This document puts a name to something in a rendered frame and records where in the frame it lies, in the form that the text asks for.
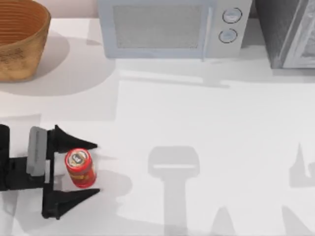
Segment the brown woven basket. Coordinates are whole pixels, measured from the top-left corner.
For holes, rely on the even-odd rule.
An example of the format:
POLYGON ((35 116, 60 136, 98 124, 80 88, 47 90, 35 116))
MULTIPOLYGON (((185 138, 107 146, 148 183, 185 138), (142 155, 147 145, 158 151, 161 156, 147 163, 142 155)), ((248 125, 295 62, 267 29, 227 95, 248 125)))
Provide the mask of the brown woven basket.
POLYGON ((31 78, 46 45, 51 13, 34 0, 0 0, 0 82, 31 78))

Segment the microwave oven door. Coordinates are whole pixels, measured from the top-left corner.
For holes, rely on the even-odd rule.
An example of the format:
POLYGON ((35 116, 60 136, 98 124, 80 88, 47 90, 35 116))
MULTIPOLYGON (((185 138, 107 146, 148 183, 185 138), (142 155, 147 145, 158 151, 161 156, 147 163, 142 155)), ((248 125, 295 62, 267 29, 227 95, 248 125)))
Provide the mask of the microwave oven door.
POLYGON ((201 58, 210 0, 97 0, 105 55, 201 58))

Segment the round microwave knob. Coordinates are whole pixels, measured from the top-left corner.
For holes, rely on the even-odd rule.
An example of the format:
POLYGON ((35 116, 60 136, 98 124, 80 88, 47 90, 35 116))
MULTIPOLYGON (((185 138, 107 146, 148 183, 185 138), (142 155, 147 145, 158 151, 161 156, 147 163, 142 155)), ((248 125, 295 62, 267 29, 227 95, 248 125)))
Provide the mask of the round microwave knob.
POLYGON ((218 36, 220 42, 224 44, 229 44, 234 42, 238 38, 238 32, 234 29, 225 29, 219 33, 218 36))
POLYGON ((243 12, 241 11, 241 9, 234 7, 225 10, 222 14, 222 19, 227 24, 234 24, 240 21, 242 19, 242 16, 243 12))

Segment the red can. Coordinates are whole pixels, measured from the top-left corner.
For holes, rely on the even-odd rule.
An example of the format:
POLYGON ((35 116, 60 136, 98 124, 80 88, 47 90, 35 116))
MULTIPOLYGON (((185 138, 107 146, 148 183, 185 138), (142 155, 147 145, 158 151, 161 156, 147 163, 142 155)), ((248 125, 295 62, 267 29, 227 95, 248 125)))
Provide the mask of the red can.
POLYGON ((96 180, 96 172, 90 152, 83 148, 70 150, 64 163, 73 184, 81 189, 91 187, 96 180))

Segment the pale grey rounded box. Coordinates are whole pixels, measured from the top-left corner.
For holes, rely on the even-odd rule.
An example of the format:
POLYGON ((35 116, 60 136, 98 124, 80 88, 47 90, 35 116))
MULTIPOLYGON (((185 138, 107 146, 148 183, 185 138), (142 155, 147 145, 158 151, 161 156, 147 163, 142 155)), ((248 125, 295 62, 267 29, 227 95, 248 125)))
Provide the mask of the pale grey rounded box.
POLYGON ((46 129, 37 126, 30 129, 26 172, 32 177, 45 174, 47 138, 46 129))

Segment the pale microwave oven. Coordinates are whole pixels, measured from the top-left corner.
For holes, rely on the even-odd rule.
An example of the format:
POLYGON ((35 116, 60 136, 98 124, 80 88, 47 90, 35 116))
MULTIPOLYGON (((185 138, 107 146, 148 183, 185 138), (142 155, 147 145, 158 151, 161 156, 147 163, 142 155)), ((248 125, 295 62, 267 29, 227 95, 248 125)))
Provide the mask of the pale microwave oven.
POLYGON ((249 18, 252 0, 210 0, 212 8, 211 28, 205 59, 233 58, 238 56, 249 18), (242 19, 234 24, 227 24, 222 19, 222 14, 229 8, 237 7, 243 12, 242 19), (234 29, 238 32, 238 38, 229 44, 220 42, 218 36, 222 30, 234 29))

